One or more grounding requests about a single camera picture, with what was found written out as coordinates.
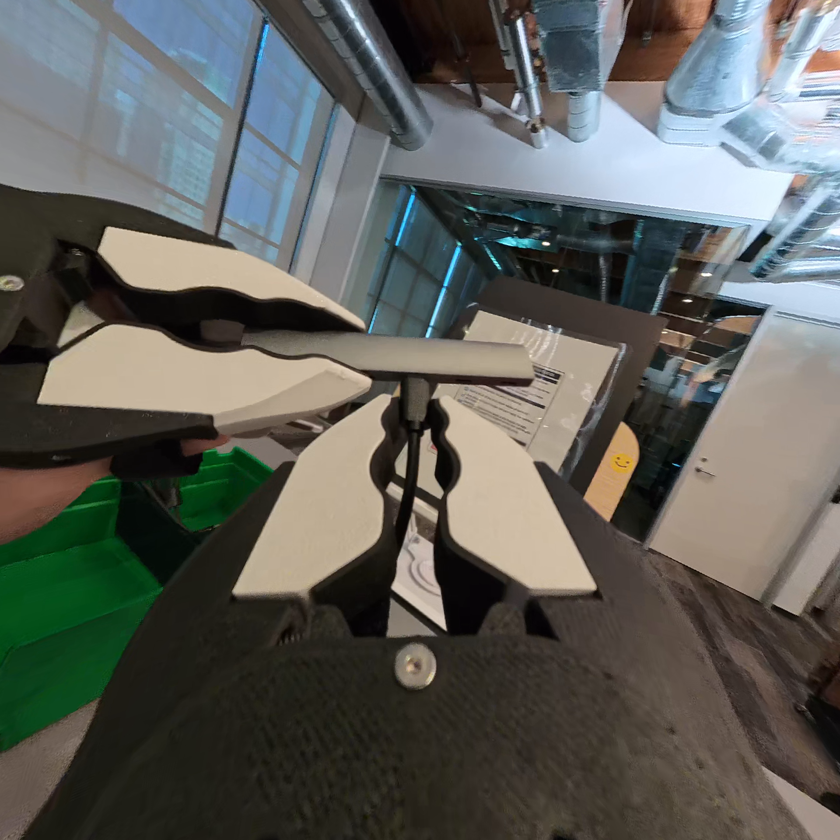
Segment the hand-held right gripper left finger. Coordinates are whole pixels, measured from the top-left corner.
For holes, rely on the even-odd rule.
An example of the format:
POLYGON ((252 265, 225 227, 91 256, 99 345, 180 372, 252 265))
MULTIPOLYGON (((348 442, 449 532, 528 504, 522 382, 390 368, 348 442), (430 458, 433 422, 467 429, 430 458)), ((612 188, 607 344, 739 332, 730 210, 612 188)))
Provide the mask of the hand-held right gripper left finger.
POLYGON ((386 488, 396 454, 396 399, 377 396, 298 457, 232 591, 365 607, 395 573, 386 488))

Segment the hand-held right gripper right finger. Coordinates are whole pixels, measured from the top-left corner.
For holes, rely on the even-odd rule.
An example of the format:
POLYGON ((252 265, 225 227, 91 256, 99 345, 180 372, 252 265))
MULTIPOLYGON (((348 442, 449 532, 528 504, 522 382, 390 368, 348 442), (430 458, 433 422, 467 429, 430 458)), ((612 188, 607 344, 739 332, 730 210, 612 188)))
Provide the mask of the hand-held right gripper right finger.
POLYGON ((429 408, 445 546, 510 597, 593 595, 592 573, 530 455, 449 395, 429 408))

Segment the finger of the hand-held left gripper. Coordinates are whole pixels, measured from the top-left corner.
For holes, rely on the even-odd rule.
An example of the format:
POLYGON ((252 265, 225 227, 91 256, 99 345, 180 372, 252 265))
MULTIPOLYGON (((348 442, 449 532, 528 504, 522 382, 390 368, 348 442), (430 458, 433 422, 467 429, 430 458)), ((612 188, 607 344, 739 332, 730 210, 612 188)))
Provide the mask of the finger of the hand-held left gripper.
POLYGON ((327 412, 371 386, 369 376, 319 356, 200 350, 159 329, 111 323, 58 352, 37 404, 201 414, 220 434, 241 436, 327 412))
POLYGON ((197 337, 200 324, 246 332, 362 334, 364 322, 284 270, 235 248, 106 227, 87 263, 86 306, 102 321, 197 337))

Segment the grey usb hub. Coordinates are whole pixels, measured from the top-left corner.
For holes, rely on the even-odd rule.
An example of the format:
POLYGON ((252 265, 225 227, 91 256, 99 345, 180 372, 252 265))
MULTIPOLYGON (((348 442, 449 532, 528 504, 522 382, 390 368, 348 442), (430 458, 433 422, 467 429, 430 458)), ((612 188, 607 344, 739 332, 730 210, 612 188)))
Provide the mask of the grey usb hub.
POLYGON ((275 330, 245 332, 241 345, 286 358, 320 356, 378 382, 519 386, 534 378, 528 352, 515 343, 275 330))

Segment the person's left hand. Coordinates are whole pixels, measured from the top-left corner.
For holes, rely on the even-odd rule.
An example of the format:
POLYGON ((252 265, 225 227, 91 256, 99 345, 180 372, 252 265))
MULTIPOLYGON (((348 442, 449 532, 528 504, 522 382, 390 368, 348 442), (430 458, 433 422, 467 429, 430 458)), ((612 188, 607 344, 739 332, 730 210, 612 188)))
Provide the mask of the person's left hand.
POLYGON ((112 458, 51 469, 1 468, 1 544, 54 520, 97 481, 111 475, 112 458))

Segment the white document stand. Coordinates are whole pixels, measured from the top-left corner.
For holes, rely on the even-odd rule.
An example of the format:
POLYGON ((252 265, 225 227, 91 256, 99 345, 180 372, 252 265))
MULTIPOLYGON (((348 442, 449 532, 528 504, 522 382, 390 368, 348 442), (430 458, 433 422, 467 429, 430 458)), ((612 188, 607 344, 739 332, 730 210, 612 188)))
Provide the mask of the white document stand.
POLYGON ((434 571, 434 537, 437 510, 417 498, 397 559, 394 596, 422 616, 425 623, 447 631, 445 610, 434 571))

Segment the black bin divider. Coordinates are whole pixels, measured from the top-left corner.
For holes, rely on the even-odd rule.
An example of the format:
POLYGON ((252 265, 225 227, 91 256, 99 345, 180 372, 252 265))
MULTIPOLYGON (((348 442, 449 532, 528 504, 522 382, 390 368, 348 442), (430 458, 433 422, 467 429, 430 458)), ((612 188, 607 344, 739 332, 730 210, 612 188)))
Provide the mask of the black bin divider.
POLYGON ((169 583, 205 538, 184 528, 136 482, 121 484, 115 532, 161 586, 169 583))

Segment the printed paper sign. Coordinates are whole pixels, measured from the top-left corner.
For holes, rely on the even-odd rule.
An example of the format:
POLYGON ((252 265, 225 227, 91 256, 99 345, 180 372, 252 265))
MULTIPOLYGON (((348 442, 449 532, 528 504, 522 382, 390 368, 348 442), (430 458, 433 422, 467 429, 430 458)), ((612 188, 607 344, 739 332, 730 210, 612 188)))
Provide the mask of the printed paper sign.
POLYGON ((580 338, 554 326, 515 321, 479 310, 466 331, 469 341, 515 343, 528 352, 529 385, 461 385, 455 401, 495 424, 533 460, 556 472, 577 455, 582 432, 605 385, 625 354, 622 345, 580 338))

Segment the large window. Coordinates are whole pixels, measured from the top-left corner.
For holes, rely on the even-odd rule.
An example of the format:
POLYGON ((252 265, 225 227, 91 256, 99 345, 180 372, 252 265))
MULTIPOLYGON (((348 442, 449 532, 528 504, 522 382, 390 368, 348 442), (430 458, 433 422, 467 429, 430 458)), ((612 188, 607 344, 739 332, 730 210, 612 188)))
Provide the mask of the large window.
POLYGON ((335 101, 249 1, 2 1, 1 180, 292 272, 335 101))

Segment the black board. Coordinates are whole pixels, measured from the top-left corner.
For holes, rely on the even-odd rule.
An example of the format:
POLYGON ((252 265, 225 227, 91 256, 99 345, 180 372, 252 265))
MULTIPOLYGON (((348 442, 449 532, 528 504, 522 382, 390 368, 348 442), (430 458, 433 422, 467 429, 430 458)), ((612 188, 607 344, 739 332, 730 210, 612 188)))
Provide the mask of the black board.
POLYGON ((666 320, 529 281, 499 276, 477 298, 480 310, 513 320, 559 328, 575 338, 619 350, 615 371, 603 384, 583 442, 574 444, 558 473, 581 496, 592 482, 637 387, 655 356, 666 320))

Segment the white door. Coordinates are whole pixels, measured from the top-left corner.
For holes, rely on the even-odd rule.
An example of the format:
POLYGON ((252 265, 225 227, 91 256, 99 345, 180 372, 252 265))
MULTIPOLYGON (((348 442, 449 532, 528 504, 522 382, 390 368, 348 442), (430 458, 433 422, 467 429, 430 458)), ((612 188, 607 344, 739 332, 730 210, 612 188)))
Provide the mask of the white door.
POLYGON ((837 322, 771 310, 647 546, 766 605, 838 488, 837 322))

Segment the green plastic bin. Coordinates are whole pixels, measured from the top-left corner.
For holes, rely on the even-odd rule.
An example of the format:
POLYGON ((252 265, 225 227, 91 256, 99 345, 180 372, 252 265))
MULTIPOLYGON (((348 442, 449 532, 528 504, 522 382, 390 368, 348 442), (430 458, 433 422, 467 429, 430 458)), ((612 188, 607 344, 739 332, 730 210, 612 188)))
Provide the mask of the green plastic bin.
MULTIPOLYGON (((161 501, 204 534, 232 516, 272 472, 235 447, 206 452, 161 501)), ((117 536, 118 478, 100 479, 44 527, 1 549, 1 750, 100 697, 164 586, 117 536)))

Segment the silver metal pipe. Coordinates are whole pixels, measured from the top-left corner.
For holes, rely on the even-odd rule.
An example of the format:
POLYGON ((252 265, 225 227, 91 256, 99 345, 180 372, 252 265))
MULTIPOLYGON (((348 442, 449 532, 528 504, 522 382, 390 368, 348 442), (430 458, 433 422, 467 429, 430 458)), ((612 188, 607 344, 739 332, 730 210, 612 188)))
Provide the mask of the silver metal pipe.
POLYGON ((531 145, 542 150, 548 142, 543 116, 540 83, 534 68, 532 51, 525 14, 519 5, 508 4, 503 15, 503 27, 507 35, 508 53, 512 60, 512 71, 517 84, 520 110, 526 120, 531 145))

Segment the glass partition wall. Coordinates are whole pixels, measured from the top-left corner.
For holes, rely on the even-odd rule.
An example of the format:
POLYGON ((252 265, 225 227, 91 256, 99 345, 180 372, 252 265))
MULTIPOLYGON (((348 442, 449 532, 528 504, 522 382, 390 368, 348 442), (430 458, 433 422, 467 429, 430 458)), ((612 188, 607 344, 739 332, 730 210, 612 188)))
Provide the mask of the glass partition wall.
POLYGON ((666 320, 624 422, 640 459, 613 515, 643 541, 762 318, 717 287, 743 227, 381 181, 349 302, 384 335, 443 337, 511 277, 666 320), (723 264, 714 258, 724 258, 723 264))

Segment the wide silver air duct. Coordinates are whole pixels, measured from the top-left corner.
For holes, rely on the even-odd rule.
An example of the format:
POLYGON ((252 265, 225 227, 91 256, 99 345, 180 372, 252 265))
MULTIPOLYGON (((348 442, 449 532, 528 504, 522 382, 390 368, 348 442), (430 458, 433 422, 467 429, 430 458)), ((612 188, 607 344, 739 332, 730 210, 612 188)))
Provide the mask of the wide silver air duct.
POLYGON ((794 175, 838 175, 838 127, 795 120, 782 104, 818 97, 804 73, 838 16, 838 2, 806 2, 770 72, 770 2, 716 2, 665 85, 657 136, 725 146, 742 162, 794 175))

